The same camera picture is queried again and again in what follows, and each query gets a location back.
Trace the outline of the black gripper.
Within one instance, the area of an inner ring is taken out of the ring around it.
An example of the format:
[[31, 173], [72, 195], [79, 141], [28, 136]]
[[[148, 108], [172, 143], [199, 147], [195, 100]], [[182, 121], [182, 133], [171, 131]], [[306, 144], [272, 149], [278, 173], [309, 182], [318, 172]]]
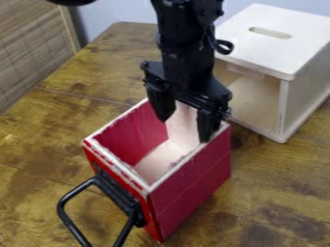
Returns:
[[232, 93], [212, 75], [210, 47], [162, 55], [162, 61], [144, 61], [144, 87], [158, 119], [164, 123], [175, 111], [175, 100], [198, 109], [198, 132], [207, 143], [222, 122], [231, 116]]

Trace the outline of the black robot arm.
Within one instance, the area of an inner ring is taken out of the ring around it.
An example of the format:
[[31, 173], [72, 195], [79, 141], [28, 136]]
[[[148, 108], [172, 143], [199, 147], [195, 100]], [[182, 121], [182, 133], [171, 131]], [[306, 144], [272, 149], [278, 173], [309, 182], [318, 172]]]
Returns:
[[158, 18], [159, 62], [144, 61], [147, 97], [160, 121], [172, 116], [176, 102], [198, 110], [199, 140], [206, 143], [231, 114], [232, 93], [212, 74], [215, 53], [235, 45], [215, 38], [214, 21], [224, 14], [224, 0], [150, 0]]

